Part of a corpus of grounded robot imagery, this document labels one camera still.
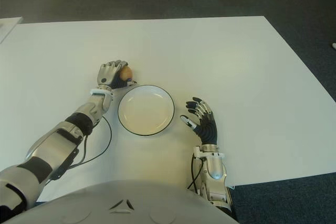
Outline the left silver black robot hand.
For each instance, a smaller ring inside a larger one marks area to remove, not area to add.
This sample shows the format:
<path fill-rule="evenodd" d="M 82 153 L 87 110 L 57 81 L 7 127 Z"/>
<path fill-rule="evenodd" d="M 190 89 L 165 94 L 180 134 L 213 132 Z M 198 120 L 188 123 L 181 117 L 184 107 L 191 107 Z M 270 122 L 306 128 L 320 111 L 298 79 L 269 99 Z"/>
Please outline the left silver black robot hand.
<path fill-rule="evenodd" d="M 110 61 L 101 65 L 98 77 L 98 86 L 105 85 L 112 90 L 129 87 L 137 84 L 133 80 L 132 70 L 126 61 Z"/>

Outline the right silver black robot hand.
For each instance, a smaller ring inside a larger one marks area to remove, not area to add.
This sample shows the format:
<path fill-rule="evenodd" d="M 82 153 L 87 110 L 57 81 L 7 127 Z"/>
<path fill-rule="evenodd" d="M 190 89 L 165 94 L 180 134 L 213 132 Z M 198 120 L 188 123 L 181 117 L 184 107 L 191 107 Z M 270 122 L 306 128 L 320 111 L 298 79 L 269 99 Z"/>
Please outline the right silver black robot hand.
<path fill-rule="evenodd" d="M 203 145 L 217 145 L 217 126 L 214 114 L 210 106 L 202 99 L 192 97 L 192 101 L 186 102 L 189 113 L 197 116 L 199 122 L 192 121 L 186 115 L 181 115 L 180 119 L 201 139 Z"/>

